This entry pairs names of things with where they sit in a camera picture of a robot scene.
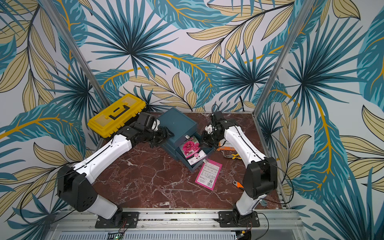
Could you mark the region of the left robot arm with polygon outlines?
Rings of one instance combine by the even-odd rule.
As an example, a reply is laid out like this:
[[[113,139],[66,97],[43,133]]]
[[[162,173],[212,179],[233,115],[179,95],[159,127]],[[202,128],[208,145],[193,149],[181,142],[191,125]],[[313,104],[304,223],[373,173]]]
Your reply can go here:
[[[64,166],[58,171],[58,197],[78,212],[90,212],[101,220],[117,225],[122,220],[122,210],[116,204],[99,195],[93,187],[98,176],[121,155],[139,143],[149,143],[156,148],[173,137],[167,127],[155,130],[136,130],[125,127],[102,148],[73,167]]]

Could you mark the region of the teal drawer cabinet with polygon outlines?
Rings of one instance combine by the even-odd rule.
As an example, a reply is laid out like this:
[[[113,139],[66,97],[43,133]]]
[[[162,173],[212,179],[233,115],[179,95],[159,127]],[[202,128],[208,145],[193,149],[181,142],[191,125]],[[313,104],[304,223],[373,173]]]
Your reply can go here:
[[[197,131],[198,124],[176,108],[172,108],[158,117],[160,127],[167,127],[174,134],[166,140],[162,148],[170,155],[176,155],[176,149]]]

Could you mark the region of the aluminium front rail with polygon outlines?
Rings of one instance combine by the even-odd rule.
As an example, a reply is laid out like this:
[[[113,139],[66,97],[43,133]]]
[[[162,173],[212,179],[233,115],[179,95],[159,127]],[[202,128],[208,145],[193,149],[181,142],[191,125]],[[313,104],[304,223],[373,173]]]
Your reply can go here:
[[[52,224],[46,240],[307,240],[296,210],[256,210],[252,223],[237,227],[224,210],[126,209],[123,229],[96,228],[99,220],[74,212]]]

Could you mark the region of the orange seed bag back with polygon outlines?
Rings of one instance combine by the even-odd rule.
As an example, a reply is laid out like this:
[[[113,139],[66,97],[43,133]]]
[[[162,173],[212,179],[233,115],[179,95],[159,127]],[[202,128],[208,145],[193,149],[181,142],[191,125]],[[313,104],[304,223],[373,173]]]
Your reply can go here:
[[[217,151],[235,151],[235,148],[228,141],[221,140]]]

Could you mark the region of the orange adjustable wrench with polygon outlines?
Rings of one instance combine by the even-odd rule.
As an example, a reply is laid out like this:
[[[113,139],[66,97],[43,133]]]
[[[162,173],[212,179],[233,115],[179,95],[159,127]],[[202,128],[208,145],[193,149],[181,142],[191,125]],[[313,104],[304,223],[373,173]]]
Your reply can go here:
[[[233,185],[236,186],[238,189],[244,190],[244,186],[237,181],[233,181]]]

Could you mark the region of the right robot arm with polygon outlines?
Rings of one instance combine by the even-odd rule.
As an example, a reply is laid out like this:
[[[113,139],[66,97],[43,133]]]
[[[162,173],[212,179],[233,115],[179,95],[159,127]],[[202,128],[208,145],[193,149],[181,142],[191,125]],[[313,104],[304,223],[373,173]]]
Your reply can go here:
[[[261,199],[277,188],[276,159],[268,158],[259,151],[233,120],[215,122],[206,126],[202,132],[202,140],[209,147],[217,148],[223,139],[232,145],[246,168],[243,177],[244,192],[235,207],[239,215],[246,216]]]

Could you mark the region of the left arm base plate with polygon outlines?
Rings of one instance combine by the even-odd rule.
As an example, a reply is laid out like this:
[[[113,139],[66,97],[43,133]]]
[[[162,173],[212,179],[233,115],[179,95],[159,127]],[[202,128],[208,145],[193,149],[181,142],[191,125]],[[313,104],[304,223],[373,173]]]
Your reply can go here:
[[[96,229],[135,229],[139,220],[139,212],[118,212],[111,219],[98,216]]]

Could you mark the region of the yellow black toolbox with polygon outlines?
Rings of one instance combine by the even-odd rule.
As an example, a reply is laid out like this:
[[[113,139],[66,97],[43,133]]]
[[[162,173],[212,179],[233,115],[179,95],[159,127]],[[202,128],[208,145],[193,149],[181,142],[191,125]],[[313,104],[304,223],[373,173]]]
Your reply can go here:
[[[87,125],[99,136],[108,138],[141,113],[146,106],[145,101],[134,95],[126,94],[92,117]]]

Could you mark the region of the teal drawer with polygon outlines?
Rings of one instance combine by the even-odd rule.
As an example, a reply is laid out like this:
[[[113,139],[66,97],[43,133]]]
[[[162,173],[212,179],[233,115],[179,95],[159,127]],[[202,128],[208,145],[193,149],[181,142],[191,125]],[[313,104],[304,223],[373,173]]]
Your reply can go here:
[[[204,145],[201,136],[195,134],[178,146],[175,154],[177,159],[193,173],[213,151],[214,148]]]

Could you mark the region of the aluminium corner post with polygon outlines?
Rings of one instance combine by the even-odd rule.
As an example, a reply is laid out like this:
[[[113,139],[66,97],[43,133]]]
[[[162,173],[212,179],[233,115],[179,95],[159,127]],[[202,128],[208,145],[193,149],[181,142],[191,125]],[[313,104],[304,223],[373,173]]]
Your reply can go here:
[[[107,99],[107,97],[103,93],[101,86],[99,85],[91,68],[89,67],[85,57],[81,53],[77,43],[75,42],[69,30],[69,27],[66,27],[65,21],[60,16],[58,9],[55,7],[52,1],[48,1],[48,0],[42,0],[41,5],[46,10],[47,15],[52,20],[53,24],[56,26],[60,35],[63,37],[64,41],[69,47],[69,50],[72,52],[77,63],[80,65],[80,67],[84,71],[84,74],[88,78],[90,84],[93,86],[95,92],[99,95],[103,108],[107,108],[110,105],[110,101]]]
[[[278,72],[285,60],[285,58],[287,57],[287,55],[289,54],[300,30],[301,30],[301,27],[303,26],[303,24],[305,23],[305,20],[310,12],[310,9],[311,7],[313,6],[314,4],[314,0],[310,0],[310,1],[304,1],[303,2],[303,5],[300,9],[300,12],[298,13],[298,16],[297,18],[295,19],[295,21],[293,22],[293,28],[292,28],[292,31],[287,35],[287,39],[285,41],[285,44],[283,45],[282,47],[282,50],[277,58],[277,61],[275,62],[275,65],[271,71],[271,74],[266,82],[266,84],[264,85],[264,88],[263,88],[263,91],[262,91],[262,94],[260,95],[259,99],[258,99],[258,103],[253,111],[253,117],[256,119],[257,116],[259,115],[259,113],[261,112],[262,110],[262,107],[263,107],[263,104],[264,104],[264,101],[267,99],[268,97],[268,93],[269,91],[271,90],[272,86],[273,86],[273,83],[278,75]]]

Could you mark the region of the yellow black pliers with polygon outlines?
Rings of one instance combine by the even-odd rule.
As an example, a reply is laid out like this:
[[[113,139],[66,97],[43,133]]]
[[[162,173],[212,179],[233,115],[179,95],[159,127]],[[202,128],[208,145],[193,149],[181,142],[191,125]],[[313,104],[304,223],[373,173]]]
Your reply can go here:
[[[242,159],[239,154],[224,155],[224,158],[232,159],[232,160],[241,160]]]

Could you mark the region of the right aluminium corner post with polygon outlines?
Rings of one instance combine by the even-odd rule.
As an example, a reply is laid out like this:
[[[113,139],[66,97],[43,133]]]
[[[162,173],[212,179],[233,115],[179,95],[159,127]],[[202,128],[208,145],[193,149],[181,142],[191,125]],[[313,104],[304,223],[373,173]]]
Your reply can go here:
[[[257,116],[259,115],[259,113],[261,112],[262,110],[262,107],[263,107],[263,104],[264,104],[264,101],[267,99],[268,97],[268,93],[269,91],[271,90],[272,86],[273,86],[273,83],[278,75],[278,72],[285,60],[285,58],[287,57],[287,55],[289,54],[300,30],[301,30],[301,27],[303,26],[303,24],[305,23],[305,20],[310,12],[310,9],[311,7],[313,6],[314,4],[314,0],[310,0],[310,1],[304,1],[303,2],[303,5],[300,9],[300,12],[298,13],[298,16],[297,18],[295,19],[295,21],[293,22],[293,28],[292,28],[292,31],[287,35],[287,39],[285,41],[285,44],[283,45],[282,47],[282,50],[277,58],[277,61],[275,62],[275,65],[271,71],[271,74],[266,82],[266,84],[264,85],[264,88],[263,88],[263,91],[262,91],[262,94],[260,95],[259,99],[258,99],[258,103],[253,111],[253,117],[256,119]]]

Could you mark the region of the pink flower seed bag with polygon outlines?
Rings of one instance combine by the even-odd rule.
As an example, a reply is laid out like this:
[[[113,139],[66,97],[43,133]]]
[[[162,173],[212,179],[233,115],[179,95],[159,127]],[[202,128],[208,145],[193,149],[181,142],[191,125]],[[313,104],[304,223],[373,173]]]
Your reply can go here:
[[[179,146],[182,155],[188,164],[193,166],[207,157],[205,151],[200,147],[200,142],[196,136],[192,136]]]

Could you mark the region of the left aluminium corner post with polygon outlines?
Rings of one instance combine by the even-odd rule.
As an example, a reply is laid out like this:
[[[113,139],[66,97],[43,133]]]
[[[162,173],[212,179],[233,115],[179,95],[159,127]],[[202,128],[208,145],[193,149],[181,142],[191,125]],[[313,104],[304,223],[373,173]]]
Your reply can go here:
[[[88,78],[90,84],[93,86],[95,92],[99,95],[103,108],[107,108],[110,105],[110,101],[107,99],[107,97],[103,93],[101,86],[99,85],[91,68],[89,67],[85,57],[81,53],[77,43],[75,42],[69,30],[69,27],[66,27],[65,21],[60,16],[58,9],[55,7],[52,1],[48,1],[48,0],[42,0],[41,5],[46,10],[47,15],[52,20],[53,24],[56,26],[60,35],[63,37],[64,41],[69,47],[69,50],[72,52],[77,63],[80,65],[80,67],[84,71],[84,74]]]

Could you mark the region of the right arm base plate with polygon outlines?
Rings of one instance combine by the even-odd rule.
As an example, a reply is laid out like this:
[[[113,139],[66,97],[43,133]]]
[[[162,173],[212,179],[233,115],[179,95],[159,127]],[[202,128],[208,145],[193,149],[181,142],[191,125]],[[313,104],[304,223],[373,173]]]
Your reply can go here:
[[[235,210],[218,212],[218,223],[221,228],[258,228],[259,217],[256,212],[240,215]]]

